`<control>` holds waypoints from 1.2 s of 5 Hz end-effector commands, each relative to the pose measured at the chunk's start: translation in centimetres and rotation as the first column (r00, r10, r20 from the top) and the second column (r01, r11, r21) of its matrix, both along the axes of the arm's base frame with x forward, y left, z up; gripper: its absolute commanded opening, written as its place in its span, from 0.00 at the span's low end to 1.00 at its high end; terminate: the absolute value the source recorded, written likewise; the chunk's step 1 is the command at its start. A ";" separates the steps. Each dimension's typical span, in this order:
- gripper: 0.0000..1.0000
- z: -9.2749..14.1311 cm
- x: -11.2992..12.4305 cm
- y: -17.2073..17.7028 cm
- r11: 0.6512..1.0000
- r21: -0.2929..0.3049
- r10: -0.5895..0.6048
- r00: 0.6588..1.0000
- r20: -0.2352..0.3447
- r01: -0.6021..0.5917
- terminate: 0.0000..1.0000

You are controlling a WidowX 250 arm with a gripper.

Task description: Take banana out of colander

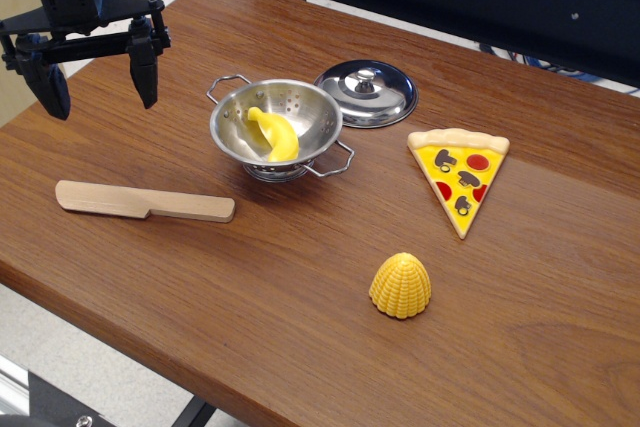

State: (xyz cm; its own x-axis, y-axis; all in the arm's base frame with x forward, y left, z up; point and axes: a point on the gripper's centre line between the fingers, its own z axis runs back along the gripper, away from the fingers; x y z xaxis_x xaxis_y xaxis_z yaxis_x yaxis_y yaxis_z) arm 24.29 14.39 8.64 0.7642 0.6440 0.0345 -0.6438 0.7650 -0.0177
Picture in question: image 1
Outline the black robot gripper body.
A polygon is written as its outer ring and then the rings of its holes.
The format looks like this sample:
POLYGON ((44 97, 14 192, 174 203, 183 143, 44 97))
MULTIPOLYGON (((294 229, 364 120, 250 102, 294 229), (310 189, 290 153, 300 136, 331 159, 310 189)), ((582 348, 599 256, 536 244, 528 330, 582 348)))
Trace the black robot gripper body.
POLYGON ((134 18, 147 17, 157 55, 171 45, 162 0, 40 0, 41 6, 1 21, 5 61, 16 57, 16 40, 25 34, 48 34, 46 58, 64 63, 123 55, 134 18))

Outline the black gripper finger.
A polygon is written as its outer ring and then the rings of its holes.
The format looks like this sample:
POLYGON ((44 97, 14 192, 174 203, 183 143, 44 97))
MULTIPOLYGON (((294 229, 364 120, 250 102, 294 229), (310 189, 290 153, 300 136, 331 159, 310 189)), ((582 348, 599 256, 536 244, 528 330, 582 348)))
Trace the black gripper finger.
POLYGON ((66 120, 71 100, 66 78, 57 63, 49 61, 39 34, 19 35, 16 38, 17 71, 47 113, 66 120))
POLYGON ((129 26, 126 53, 130 59, 130 75, 146 109, 157 102, 158 66, 152 39, 152 27, 147 17, 134 18, 129 26))

